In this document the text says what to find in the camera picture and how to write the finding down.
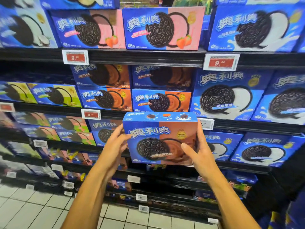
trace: white floor tile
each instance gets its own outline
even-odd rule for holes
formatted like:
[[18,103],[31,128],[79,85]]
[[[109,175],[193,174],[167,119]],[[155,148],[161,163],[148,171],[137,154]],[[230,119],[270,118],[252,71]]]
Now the white floor tile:
[[101,225],[102,225],[102,222],[103,222],[103,218],[100,217],[100,218],[98,219],[97,229],[100,229],[100,227],[101,227]]
[[25,202],[9,199],[0,207],[0,227],[5,227]]
[[11,196],[13,199],[27,201],[34,194],[35,191],[28,189],[17,189],[16,192]]
[[105,216],[107,208],[108,208],[108,203],[103,203],[102,210],[101,210],[101,213],[99,215],[100,217],[104,217]]
[[147,226],[142,226],[142,225],[137,225],[137,224],[126,222],[124,229],[147,229]]
[[129,208],[126,222],[147,226],[148,217],[149,217],[149,214],[141,213],[136,209]]
[[6,229],[24,229],[28,228],[36,216],[42,210],[42,205],[25,203],[14,218],[6,225]]
[[61,215],[59,216],[58,220],[56,221],[54,227],[52,229],[60,229],[61,225],[63,224],[63,222],[65,221],[65,218],[68,214],[67,210],[64,210]]
[[29,229],[52,229],[63,210],[45,206]]
[[70,210],[70,207],[72,206],[72,203],[73,203],[74,199],[75,199],[75,198],[71,198],[71,199],[68,201],[68,204],[66,205],[65,210]]
[[175,229],[194,229],[194,221],[172,217],[171,226]]
[[0,197],[0,207],[8,200],[8,198]]
[[218,229],[216,224],[198,223],[195,222],[195,229]]
[[8,186],[1,186],[0,187],[0,196],[9,198],[16,192],[18,188],[16,187],[8,187]]
[[123,206],[114,206],[109,204],[105,218],[125,221],[128,208]]
[[104,219],[101,225],[101,229],[123,229],[124,222],[116,221],[112,219]]
[[148,226],[162,228],[162,229],[171,229],[170,220],[171,220],[170,216],[150,213]]
[[54,194],[47,202],[46,206],[52,206],[52,207],[64,209],[69,200],[70,197]]
[[49,199],[51,198],[52,194],[49,193],[41,193],[36,191],[28,200],[28,202],[36,203],[40,205],[45,205]]

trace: right hand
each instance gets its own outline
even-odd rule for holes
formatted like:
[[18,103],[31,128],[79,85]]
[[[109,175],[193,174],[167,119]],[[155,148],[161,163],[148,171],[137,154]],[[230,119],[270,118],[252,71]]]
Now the right hand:
[[182,143],[181,148],[190,158],[192,158],[194,166],[200,176],[209,182],[209,180],[212,180],[214,176],[219,172],[219,168],[216,165],[215,158],[208,146],[206,137],[203,134],[200,120],[198,120],[197,137],[199,142],[198,153],[196,153],[186,143]]

